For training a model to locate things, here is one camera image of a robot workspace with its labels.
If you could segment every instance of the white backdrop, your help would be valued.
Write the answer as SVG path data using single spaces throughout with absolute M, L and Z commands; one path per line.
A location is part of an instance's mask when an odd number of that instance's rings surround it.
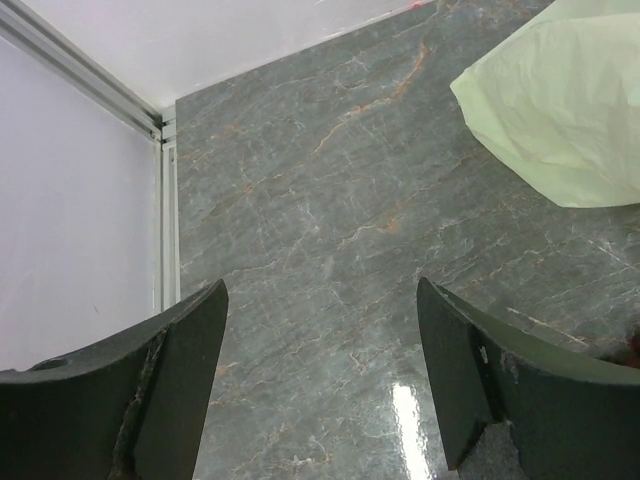
M 156 108 L 426 0 L 23 0 Z
M 0 370 L 153 314 L 152 144 L 0 38 Z

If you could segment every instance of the marble surface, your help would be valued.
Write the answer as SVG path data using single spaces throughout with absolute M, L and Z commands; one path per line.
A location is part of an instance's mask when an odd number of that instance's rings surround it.
M 431 3 L 178 102 L 183 295 L 230 290 L 196 479 L 456 478 L 420 276 L 562 347 L 622 345 L 640 209 L 551 204 L 449 90 L 548 3 Z

